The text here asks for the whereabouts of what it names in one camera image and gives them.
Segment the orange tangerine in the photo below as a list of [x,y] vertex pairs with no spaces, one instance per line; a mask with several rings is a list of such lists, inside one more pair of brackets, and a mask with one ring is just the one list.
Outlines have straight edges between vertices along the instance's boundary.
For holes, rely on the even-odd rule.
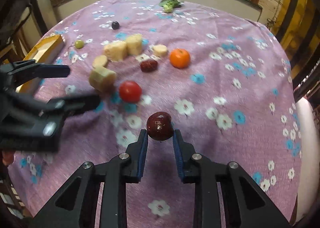
[[189,52],[184,49],[172,50],[169,59],[172,66],[179,69],[187,68],[191,61]]

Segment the yellow rimmed white tray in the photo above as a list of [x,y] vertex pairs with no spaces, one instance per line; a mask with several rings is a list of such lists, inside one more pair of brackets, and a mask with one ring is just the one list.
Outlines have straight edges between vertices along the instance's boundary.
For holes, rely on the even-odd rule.
[[[61,35],[54,35],[41,39],[25,56],[24,61],[33,59],[35,62],[52,64],[64,46],[65,43]],[[30,80],[25,84],[18,86],[16,92],[34,94],[38,89],[41,80],[41,78]]]

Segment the red jujube date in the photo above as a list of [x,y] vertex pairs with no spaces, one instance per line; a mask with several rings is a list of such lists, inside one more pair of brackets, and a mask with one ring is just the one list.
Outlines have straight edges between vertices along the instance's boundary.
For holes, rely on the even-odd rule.
[[142,72],[153,72],[155,70],[157,70],[158,68],[158,62],[153,60],[153,59],[149,59],[149,60],[144,60],[140,63],[140,69]]

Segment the purple floral tablecloth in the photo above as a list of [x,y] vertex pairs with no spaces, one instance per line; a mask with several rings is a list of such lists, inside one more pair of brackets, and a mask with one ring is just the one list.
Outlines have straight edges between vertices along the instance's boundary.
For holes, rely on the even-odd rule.
[[[122,153],[148,117],[164,111],[198,153],[222,164],[238,162],[291,217],[302,163],[300,122],[290,63],[264,25],[192,3],[165,14],[158,0],[102,0],[60,21],[48,31],[54,34],[66,44],[56,63],[68,65],[71,74],[44,80],[38,99],[91,92],[95,57],[106,44],[133,34],[142,35],[142,54],[108,68],[117,74],[116,85],[134,81],[142,97],[131,105],[112,91],[96,110],[66,120],[58,153],[15,153],[9,176],[32,214],[83,162],[100,164]],[[74,47],[78,39],[82,49]],[[166,56],[153,55],[158,44],[168,48]],[[189,52],[187,68],[172,66],[174,49]],[[157,70],[142,72],[140,63],[149,59],[158,62]]]

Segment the red tomato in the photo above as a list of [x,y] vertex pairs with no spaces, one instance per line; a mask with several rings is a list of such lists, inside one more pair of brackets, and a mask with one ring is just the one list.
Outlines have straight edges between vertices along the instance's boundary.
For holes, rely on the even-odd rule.
[[126,103],[138,103],[142,95],[142,88],[134,81],[124,81],[119,86],[119,96]]

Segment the green grape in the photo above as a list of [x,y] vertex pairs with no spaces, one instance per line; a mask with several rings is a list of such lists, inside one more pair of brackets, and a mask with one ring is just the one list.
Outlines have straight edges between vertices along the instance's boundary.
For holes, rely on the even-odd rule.
[[76,49],[82,49],[84,47],[84,45],[85,45],[85,43],[80,39],[76,40],[74,43],[74,47]]

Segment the dark purple grape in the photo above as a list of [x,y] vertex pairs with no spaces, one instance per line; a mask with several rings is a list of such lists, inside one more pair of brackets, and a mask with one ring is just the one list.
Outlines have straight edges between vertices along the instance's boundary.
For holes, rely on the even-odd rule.
[[113,21],[111,27],[113,30],[118,30],[120,28],[120,24],[117,21]]

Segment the green leafy vegetable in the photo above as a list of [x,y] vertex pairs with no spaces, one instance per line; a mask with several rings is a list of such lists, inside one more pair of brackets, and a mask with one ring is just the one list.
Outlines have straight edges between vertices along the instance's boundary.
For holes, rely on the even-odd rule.
[[175,8],[180,8],[183,3],[179,0],[161,0],[159,6],[163,8],[164,13],[172,13]]

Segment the large peeled banana chunk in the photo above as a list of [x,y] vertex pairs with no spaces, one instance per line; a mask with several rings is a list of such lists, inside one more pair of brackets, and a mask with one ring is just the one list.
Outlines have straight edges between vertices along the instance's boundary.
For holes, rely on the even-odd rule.
[[116,72],[103,66],[97,66],[90,72],[88,82],[94,89],[104,93],[111,89],[116,78]]

